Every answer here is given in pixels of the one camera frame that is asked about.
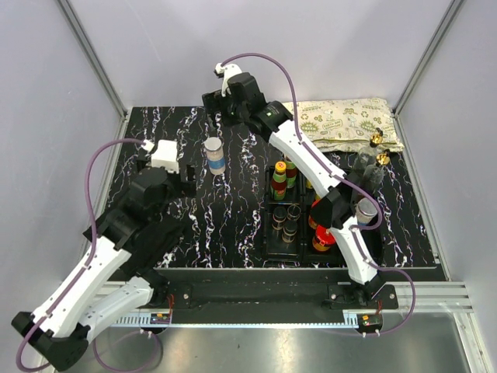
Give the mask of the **white-lid granule jar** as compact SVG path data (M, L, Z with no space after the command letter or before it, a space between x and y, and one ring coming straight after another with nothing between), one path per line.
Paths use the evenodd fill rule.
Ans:
M356 205L356 217L359 225L372 226L377 223L378 211L367 198L362 198Z
M220 175L225 171L223 143L220 138L210 137L204 143L207 163L213 175Z

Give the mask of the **yellow-cap green-label bottle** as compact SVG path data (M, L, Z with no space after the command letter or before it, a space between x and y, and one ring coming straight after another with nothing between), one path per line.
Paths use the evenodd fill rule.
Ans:
M286 164L287 189L291 189L295 186L298 169L289 157L285 156L284 162Z
M284 161L278 161L275 164L273 177L270 184L270 193L274 200L285 198L287 190L287 165Z

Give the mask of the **yellow-cap green-label bottle front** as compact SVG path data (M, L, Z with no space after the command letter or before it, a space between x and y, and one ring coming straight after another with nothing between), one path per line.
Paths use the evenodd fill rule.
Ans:
M287 190L287 165L284 161L278 161L275 164L273 177L270 184L270 193L274 200L285 198Z

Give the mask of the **glass oil bottle gold spout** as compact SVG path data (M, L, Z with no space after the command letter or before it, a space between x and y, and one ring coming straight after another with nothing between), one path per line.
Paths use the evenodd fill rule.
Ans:
M376 131L370 136L369 144L363 146L356 155L352 166L352 171L362 176L366 167L375 163L377 155L381 152L380 145L383 142L384 132L377 127Z

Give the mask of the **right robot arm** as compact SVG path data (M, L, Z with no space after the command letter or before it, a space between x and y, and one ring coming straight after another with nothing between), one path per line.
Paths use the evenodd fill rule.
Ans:
M288 156L311 181L320 197L311 216L334 237L354 286L354 302L365 309L373 306L385 282L357 221L353 205L356 174L345 173L327 159L298 128L282 103L266 101L248 72L220 72L217 77L223 81L221 88L202 97L208 117L219 116L228 126L245 124L253 134Z

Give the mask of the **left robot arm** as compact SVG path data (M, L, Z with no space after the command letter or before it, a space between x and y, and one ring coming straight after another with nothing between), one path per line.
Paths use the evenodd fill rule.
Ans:
M168 280L155 266L174 248L185 225L167 214L176 199L195 197L192 166L184 174L144 167L125 193L87 230L89 250L37 309L19 312L12 326L57 371L66 371L89 344L132 309L162 306Z

